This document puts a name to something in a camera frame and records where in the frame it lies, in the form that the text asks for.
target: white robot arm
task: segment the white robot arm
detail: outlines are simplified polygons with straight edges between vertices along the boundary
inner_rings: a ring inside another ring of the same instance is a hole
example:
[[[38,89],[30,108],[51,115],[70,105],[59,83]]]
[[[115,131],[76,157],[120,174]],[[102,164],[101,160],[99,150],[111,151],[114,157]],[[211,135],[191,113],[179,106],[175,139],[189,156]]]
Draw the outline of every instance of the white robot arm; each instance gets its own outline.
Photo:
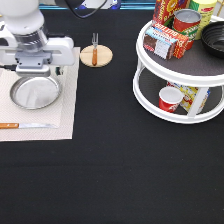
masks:
[[[63,0],[42,2],[56,4]],[[32,77],[49,76],[48,65],[74,64],[73,40],[66,36],[48,38],[38,0],[0,0],[0,5],[4,19],[0,22],[0,63],[16,64],[19,76]]]

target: wooden coaster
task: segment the wooden coaster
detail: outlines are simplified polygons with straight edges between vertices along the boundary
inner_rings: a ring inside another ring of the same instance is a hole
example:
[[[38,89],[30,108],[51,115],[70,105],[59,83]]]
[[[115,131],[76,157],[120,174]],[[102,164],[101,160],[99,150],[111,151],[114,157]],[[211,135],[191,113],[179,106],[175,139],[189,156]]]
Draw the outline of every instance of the wooden coaster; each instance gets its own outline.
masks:
[[[113,58],[112,51],[103,45],[97,46],[97,65],[92,65],[93,45],[84,48],[80,53],[80,59],[83,64],[89,67],[103,67],[107,65]]]

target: food box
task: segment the food box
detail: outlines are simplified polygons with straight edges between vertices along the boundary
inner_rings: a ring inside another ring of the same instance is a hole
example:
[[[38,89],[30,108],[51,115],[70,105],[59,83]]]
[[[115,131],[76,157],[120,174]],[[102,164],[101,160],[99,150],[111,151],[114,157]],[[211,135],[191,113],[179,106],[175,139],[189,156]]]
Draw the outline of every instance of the food box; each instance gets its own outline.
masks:
[[[143,46],[146,50],[153,52],[163,59],[170,59],[173,56],[177,40],[166,35],[161,30],[150,27],[146,31]]]
[[[172,29],[174,12],[185,9],[188,0],[156,0],[153,21]]]
[[[179,85],[177,83],[172,83],[172,82],[167,82],[167,86],[175,87],[175,88],[179,89],[184,94],[184,98],[181,101],[180,106],[182,106],[188,112],[190,110],[191,105],[195,99],[197,92],[198,92],[198,88],[190,87],[190,86],[183,86],[183,85]],[[199,114],[202,111],[202,109],[204,108],[205,103],[206,103],[210,93],[211,93],[211,91],[208,89],[208,91],[202,101],[202,104],[201,104],[200,108],[198,109],[197,114]]]
[[[165,33],[170,38],[174,38],[177,40],[173,56],[176,58],[182,58],[186,51],[186,46],[188,44],[189,38],[159,23],[155,23],[153,27],[159,30],[160,32]]]

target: red can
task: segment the red can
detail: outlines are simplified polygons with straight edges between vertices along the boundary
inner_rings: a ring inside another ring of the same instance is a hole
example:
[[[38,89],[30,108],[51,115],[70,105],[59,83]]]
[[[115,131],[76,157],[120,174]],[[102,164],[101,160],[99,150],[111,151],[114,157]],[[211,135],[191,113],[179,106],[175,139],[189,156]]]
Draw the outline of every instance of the red can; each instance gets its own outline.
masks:
[[[186,47],[186,50],[189,50],[194,43],[202,16],[192,9],[181,9],[174,12],[174,14],[173,30],[189,38]]]

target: fork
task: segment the fork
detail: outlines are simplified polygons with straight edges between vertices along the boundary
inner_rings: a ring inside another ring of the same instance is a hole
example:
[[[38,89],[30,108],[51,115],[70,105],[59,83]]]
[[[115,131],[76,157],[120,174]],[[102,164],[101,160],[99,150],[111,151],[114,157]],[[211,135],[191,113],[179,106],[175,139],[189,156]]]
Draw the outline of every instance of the fork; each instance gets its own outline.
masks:
[[[96,66],[96,64],[97,64],[98,33],[93,33],[92,43],[94,46],[92,64],[93,64],[93,66]]]

